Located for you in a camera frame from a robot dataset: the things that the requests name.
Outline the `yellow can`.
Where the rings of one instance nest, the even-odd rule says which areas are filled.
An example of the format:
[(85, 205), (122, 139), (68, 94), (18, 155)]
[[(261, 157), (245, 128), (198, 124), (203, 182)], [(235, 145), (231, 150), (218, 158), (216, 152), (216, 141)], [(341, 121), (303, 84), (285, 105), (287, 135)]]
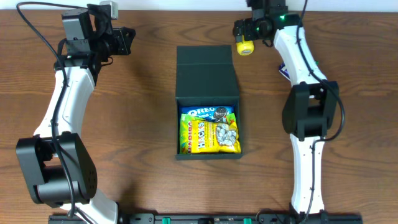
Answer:
[(254, 52), (254, 43), (252, 40), (245, 40), (243, 35), (236, 37), (236, 48), (238, 54), (242, 56), (250, 55)]

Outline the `dark blue Dairy Milk bar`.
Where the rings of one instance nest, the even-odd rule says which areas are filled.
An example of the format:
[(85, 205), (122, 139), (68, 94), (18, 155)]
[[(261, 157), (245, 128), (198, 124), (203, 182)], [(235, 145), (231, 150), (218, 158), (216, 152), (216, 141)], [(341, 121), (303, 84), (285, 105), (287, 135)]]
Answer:
[(287, 71), (287, 67), (285, 66), (285, 63), (281, 63), (279, 65), (279, 73), (282, 74), (282, 76), (285, 77), (288, 81), (290, 81), (290, 76)]

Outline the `blue Oreo cookie pack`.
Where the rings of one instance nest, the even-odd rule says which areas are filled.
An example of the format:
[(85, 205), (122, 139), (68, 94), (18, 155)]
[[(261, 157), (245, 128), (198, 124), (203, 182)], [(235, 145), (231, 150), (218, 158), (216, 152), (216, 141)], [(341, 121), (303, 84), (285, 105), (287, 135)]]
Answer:
[(234, 109), (232, 106), (183, 106), (180, 112), (207, 121), (225, 122), (226, 116), (234, 113)]

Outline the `black gift box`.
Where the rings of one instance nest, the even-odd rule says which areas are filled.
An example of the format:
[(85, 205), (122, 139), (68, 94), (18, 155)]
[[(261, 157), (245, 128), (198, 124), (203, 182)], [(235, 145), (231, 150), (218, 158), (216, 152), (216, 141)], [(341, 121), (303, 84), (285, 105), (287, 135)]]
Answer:
[(180, 152), (181, 108), (187, 106), (232, 106), (241, 146), (243, 126), (239, 108), (239, 82), (230, 45), (177, 47), (175, 101), (177, 105), (177, 160), (240, 159), (244, 153), (182, 154)]

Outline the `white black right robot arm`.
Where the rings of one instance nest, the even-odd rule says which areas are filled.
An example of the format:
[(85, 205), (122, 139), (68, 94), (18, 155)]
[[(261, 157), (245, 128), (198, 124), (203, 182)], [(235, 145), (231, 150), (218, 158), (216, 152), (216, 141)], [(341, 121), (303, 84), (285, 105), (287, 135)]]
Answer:
[(287, 69), (291, 89), (282, 110), (282, 125), (294, 151), (294, 191), (288, 222), (319, 222), (322, 199), (322, 152), (332, 141), (337, 106), (342, 106), (337, 82), (321, 72), (305, 38), (304, 13), (290, 13), (285, 1), (247, 0), (248, 19), (235, 21), (233, 35), (240, 55), (254, 51), (255, 40), (274, 47)]

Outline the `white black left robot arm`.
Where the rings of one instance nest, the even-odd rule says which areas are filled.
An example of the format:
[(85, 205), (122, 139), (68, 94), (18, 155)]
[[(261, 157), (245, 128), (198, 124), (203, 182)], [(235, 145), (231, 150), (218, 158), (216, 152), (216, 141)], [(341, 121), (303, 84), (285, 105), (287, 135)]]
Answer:
[(101, 69), (129, 55), (135, 30), (115, 28), (114, 1), (64, 7), (65, 38), (51, 49), (55, 88), (46, 114), (16, 154), (32, 201), (67, 211), (64, 221), (129, 223), (117, 202), (98, 189), (95, 164), (80, 134), (88, 100)]

